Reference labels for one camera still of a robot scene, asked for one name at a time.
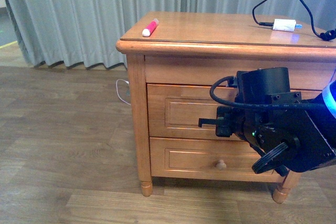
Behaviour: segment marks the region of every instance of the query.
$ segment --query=drawer handle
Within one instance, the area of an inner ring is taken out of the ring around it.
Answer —
[[[224,160],[219,160],[216,167],[218,170],[225,170],[226,164],[224,163]]]

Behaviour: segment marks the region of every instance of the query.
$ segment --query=turned wooden leg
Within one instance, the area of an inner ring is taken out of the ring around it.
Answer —
[[[153,192],[144,55],[127,55],[138,174],[143,196]]]
[[[287,198],[290,190],[298,184],[301,177],[301,173],[295,173],[290,171],[286,176],[284,181],[278,185],[278,187],[274,190],[273,200],[276,203],[283,203]]]
[[[141,181],[141,190],[143,196],[151,196],[153,193],[153,183],[151,181]]]

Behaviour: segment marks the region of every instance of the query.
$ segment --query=black cable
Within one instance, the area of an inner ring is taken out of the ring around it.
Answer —
[[[252,16],[253,16],[253,19],[254,21],[260,25],[260,26],[273,26],[274,23],[270,23],[270,22],[258,22],[257,19],[256,19],[256,16],[254,14],[254,10],[262,5],[264,2],[266,2],[268,0],[264,0],[262,2],[260,2],[259,4],[257,4],[253,9],[252,9]],[[309,7],[305,4],[305,2],[303,0],[299,0],[301,2],[301,4],[306,8],[309,16],[310,16],[310,23],[311,23],[311,29],[313,30],[314,34],[321,38],[322,40],[325,40],[325,41],[329,41],[329,40],[332,40],[332,39],[335,39],[336,38],[336,29],[335,30],[328,30],[326,31],[325,33],[320,33],[318,34],[316,31],[315,31],[315,27],[314,27],[314,19],[313,19],[313,15],[309,9]]]
[[[210,97],[223,105],[231,106],[234,108],[240,109],[250,109],[250,110],[287,110],[287,109],[294,109],[294,110],[321,110],[325,108],[324,104],[318,103],[290,103],[290,104],[248,104],[248,103],[238,103],[238,102],[231,102],[224,99],[219,98],[215,95],[215,89],[224,81],[231,81],[233,80],[233,76],[226,76],[221,78],[220,80],[216,81],[210,88]]]

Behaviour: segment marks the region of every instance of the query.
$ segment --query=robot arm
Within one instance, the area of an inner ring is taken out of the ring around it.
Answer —
[[[214,94],[224,81],[237,88],[234,102]],[[199,119],[199,127],[215,124],[217,136],[247,141],[262,156],[255,173],[276,169],[285,176],[286,168],[301,173],[336,164],[336,82],[302,100],[290,92],[287,68],[239,71],[213,84],[210,95],[225,106],[217,108],[217,119]]]

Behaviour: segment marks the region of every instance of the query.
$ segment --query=blue light ring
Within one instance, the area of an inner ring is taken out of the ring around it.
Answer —
[[[334,97],[331,94],[330,91],[330,84],[328,84],[323,90],[322,90],[322,96],[325,105],[327,106],[330,113],[333,115],[334,118],[336,118],[336,101]]]

